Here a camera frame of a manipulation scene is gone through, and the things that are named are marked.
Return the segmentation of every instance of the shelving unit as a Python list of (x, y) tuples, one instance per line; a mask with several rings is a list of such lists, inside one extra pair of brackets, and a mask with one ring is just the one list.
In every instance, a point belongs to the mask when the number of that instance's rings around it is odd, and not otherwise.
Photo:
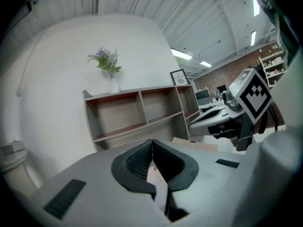
[[(270, 56), (267, 56), (267, 57), (264, 57), (264, 58), (260, 58), (259, 57), (259, 60), (262, 64), (262, 67), (263, 67), (263, 70), (265, 72), (265, 75), (266, 75), (266, 80), (267, 80), (267, 84), (269, 86), (269, 88), (272, 88), (275, 86), (276, 82), (280, 79), (280, 76), (283, 75), (286, 70), (287, 70), (287, 65), (284, 63), (284, 59), (282, 59), (282, 61), (280, 63), (277, 63), (277, 64), (273, 64), (273, 65), (270, 65), (270, 66), (264, 66), (264, 63), (267, 62), (267, 64), (269, 64), (269, 61), (272, 60), (272, 59), (275, 59), (277, 57), (284, 57), (284, 52), (283, 51), (279, 51), (279, 52), (276, 52)], [(276, 73), (274, 75), (267, 75), (267, 72), (271, 73), (275, 70), (281, 70), (281, 69), (284, 69), (284, 71), (281, 71), (279, 73)]]
[(140, 139), (188, 139), (186, 120), (199, 116), (191, 85), (140, 88), (92, 96), (83, 91), (85, 116), (96, 151)]

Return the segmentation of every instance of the fluorescent light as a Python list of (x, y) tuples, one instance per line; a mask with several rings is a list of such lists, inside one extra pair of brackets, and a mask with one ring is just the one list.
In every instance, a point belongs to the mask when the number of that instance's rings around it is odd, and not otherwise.
[(256, 40), (256, 31), (252, 31), (251, 32), (251, 42), (250, 42), (250, 46), (253, 46), (255, 44), (255, 40)]
[(185, 60), (190, 60), (190, 59), (192, 58), (192, 56), (187, 55), (187, 54), (185, 54), (185, 53), (183, 53), (183, 52), (176, 51), (176, 50), (173, 50), (173, 49), (171, 49), (171, 51), (172, 51), (172, 53), (174, 54), (174, 56), (181, 57), (181, 58), (183, 58), (183, 59), (185, 59)]
[(207, 66), (207, 67), (211, 67), (211, 66), (212, 66), (211, 64), (208, 64), (208, 63), (205, 62), (205, 61), (201, 62), (200, 64), (201, 64), (201, 65), (205, 65), (205, 66)]
[(254, 6), (254, 16), (256, 16), (260, 13), (260, 6), (257, 3), (257, 0), (252, 0), (252, 4)]

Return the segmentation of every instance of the white ceiling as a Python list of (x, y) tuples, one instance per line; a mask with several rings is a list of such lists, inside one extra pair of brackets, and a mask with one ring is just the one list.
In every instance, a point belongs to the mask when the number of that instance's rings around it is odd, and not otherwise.
[[(193, 56), (177, 58), (191, 78), (203, 75), (263, 45), (271, 26), (266, 15), (253, 16), (252, 0), (30, 0), (33, 12), (15, 26), (1, 45), (1, 59), (45, 27), (84, 14), (135, 14), (153, 19), (171, 48)], [(254, 48), (250, 34), (257, 31)], [(207, 61), (213, 67), (199, 63)]]

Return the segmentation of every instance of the picture frame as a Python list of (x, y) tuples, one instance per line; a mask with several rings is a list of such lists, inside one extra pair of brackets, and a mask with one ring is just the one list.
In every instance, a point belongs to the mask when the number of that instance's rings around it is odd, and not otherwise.
[(170, 75), (175, 86), (190, 84), (183, 69), (172, 71)]

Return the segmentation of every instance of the white vase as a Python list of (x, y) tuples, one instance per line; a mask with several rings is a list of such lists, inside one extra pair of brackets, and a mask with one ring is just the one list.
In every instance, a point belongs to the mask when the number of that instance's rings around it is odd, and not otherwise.
[(119, 85), (115, 78), (111, 78), (109, 81), (109, 93), (119, 93)]

